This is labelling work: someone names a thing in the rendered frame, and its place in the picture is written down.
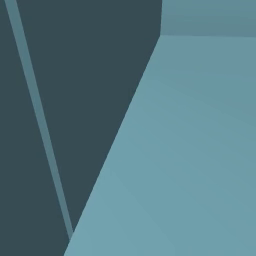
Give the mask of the dark teal cupboard panel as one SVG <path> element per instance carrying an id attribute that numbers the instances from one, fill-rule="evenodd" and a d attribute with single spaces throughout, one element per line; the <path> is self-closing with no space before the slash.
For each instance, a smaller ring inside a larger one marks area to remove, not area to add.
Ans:
<path id="1" fill-rule="evenodd" d="M 0 256 L 63 256 L 59 202 L 4 0 L 0 0 Z"/>
<path id="2" fill-rule="evenodd" d="M 162 0 L 17 0 L 71 221 L 160 36 Z"/>

